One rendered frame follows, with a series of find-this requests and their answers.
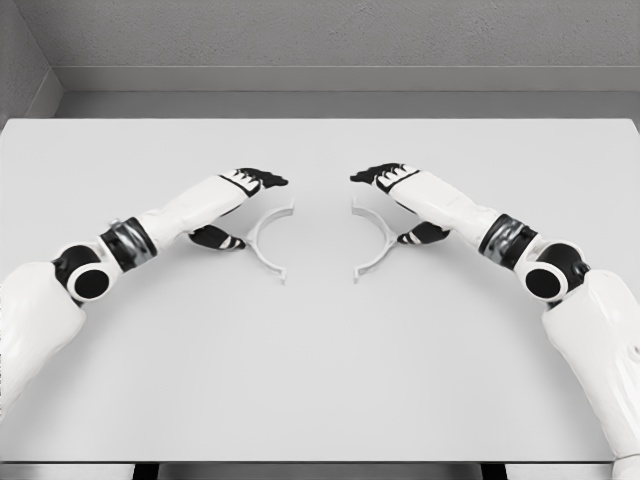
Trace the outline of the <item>white pipe clamp half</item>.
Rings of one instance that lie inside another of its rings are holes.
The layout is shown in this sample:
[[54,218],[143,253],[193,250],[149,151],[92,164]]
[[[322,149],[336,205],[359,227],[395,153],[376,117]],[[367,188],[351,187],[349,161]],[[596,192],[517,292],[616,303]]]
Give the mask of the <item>white pipe clamp half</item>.
[[371,260],[353,268],[353,282],[357,284],[365,274],[374,270],[375,267],[384,260],[388,252],[398,243],[398,234],[389,227],[381,215],[372,209],[360,205],[355,197],[353,197],[351,201],[351,213],[369,220],[379,229],[384,237],[384,244],[380,252]]
[[244,238],[245,243],[251,248],[254,255],[282,285],[286,283],[287,269],[269,260],[260,249],[260,236],[263,230],[278,219],[292,216],[295,210],[295,202],[291,200],[287,205],[271,209],[264,213]]

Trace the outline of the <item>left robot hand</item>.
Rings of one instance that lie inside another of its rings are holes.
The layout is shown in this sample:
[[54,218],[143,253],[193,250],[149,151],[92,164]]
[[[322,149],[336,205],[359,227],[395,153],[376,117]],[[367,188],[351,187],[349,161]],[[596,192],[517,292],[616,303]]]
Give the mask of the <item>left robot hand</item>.
[[199,246],[214,250],[242,250],[245,242],[213,225],[261,190],[283,187],[284,177],[256,168],[238,168],[200,182],[173,200],[165,214],[177,222],[180,233]]

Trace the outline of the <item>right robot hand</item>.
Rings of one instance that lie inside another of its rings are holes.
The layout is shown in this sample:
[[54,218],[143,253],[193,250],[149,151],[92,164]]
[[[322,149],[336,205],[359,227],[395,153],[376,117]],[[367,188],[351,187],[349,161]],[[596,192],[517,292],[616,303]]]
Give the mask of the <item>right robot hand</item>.
[[378,188],[422,220],[473,242],[474,203],[432,173],[407,164],[386,163],[351,175],[350,180]]

